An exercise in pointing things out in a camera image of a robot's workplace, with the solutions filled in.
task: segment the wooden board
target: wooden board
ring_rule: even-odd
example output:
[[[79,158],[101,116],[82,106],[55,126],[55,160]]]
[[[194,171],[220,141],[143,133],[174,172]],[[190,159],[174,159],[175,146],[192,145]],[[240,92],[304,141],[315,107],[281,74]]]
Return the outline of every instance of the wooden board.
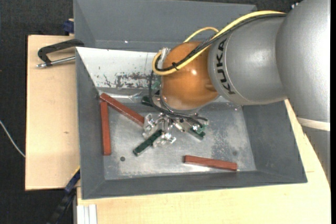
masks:
[[[38,69],[39,48],[71,36],[28,37],[26,190],[64,188],[79,165],[75,61]],[[51,60],[74,49],[49,54]]]
[[[29,36],[26,189],[65,187],[79,164],[75,65],[36,69],[40,47],[72,37]],[[73,51],[51,56],[57,59]],[[82,200],[105,223],[330,223],[330,188],[319,160],[288,103],[308,183],[192,193]]]

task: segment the metal clamp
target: metal clamp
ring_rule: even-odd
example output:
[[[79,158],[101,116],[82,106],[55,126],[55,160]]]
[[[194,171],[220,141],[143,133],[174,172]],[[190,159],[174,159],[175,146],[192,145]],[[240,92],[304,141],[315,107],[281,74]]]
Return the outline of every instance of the metal clamp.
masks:
[[[59,51],[59,50],[64,50],[64,49],[68,49],[71,47],[84,47],[84,43],[78,39],[72,39],[72,40],[68,40],[68,41],[64,41],[61,43],[57,43],[57,44],[53,44],[53,45],[49,45],[43,48],[40,48],[37,55],[38,57],[44,62],[44,63],[40,63],[38,65],[36,65],[36,67],[38,68],[43,68],[43,67],[50,67],[53,65],[56,65],[58,63],[63,63],[63,62],[67,62],[67,61],[71,61],[74,60],[75,57],[68,57],[68,58],[64,58],[64,59],[60,59],[60,60],[56,60],[56,61],[51,61],[47,54],[55,52],[55,51]]]

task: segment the white strap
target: white strap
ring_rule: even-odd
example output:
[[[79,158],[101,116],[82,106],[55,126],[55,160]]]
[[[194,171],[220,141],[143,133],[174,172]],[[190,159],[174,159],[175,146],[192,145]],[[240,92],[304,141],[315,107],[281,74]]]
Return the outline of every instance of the white strap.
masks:
[[[313,121],[313,120],[307,120],[307,119],[302,119],[302,118],[298,118],[298,122],[306,127],[320,129],[324,131],[330,131],[330,122]]]

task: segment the metal tray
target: metal tray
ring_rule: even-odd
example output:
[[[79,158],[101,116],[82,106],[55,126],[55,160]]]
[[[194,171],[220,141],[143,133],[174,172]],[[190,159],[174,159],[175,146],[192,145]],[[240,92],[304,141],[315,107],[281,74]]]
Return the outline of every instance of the metal tray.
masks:
[[[283,102],[242,108],[219,98],[200,110],[200,114],[210,120],[204,140],[199,141],[190,134],[176,132],[174,135],[177,141],[173,145],[150,148],[138,157],[133,155],[132,150],[144,140],[141,128],[110,109],[112,155],[103,156],[99,108],[101,93],[113,95],[142,115],[155,114],[152,108],[140,104],[141,97],[147,94],[151,59],[154,56],[150,51],[158,51],[167,44],[175,46],[182,42],[185,36],[205,25],[218,27],[219,22],[224,22],[225,25],[225,22],[249,12],[253,7],[229,4],[230,12],[232,13],[233,9],[236,15],[230,14],[226,17],[228,6],[222,4],[224,19],[217,11],[216,15],[212,15],[216,17],[212,19],[216,23],[203,23],[202,18],[207,19],[206,11],[212,10],[205,7],[211,3],[103,0],[110,4],[103,6],[101,1],[75,0],[75,6],[81,5],[76,6],[76,14],[80,14],[75,16],[76,38],[84,40],[87,47],[104,45],[109,48],[76,49],[83,199],[307,181]],[[148,9],[143,8],[144,2],[150,4]],[[150,9],[150,6],[156,4],[164,5],[170,12],[164,12],[164,9]],[[189,24],[183,25],[186,22],[183,19],[179,20],[178,13],[174,10],[177,9],[181,11],[181,16],[190,18],[192,17],[190,10],[187,13],[183,11],[186,9],[185,5],[193,4],[200,5],[197,7],[201,9],[199,12],[201,16],[197,22],[188,20],[192,21],[191,27]],[[118,6],[118,12],[115,14],[115,9],[110,9],[110,6],[114,8]],[[98,7],[105,12],[92,12]],[[135,17],[132,17],[130,10],[133,12],[137,10],[137,15],[133,14]],[[123,27],[119,27],[118,18],[122,11],[124,14],[122,21],[135,20],[136,24],[130,23],[126,28],[126,22],[120,22]],[[138,17],[142,20],[154,18],[155,13],[158,17],[162,17],[163,23],[159,26],[152,25],[153,32],[141,26],[142,30],[136,34],[136,26],[141,25]],[[174,22],[178,35],[173,35],[173,30],[160,31],[162,27],[170,28],[171,22]],[[99,29],[102,27],[107,31],[106,25],[119,31],[109,32],[109,36],[104,36]],[[87,33],[95,38],[85,39]],[[228,172],[183,164],[182,157],[187,154],[237,162],[239,171]]]

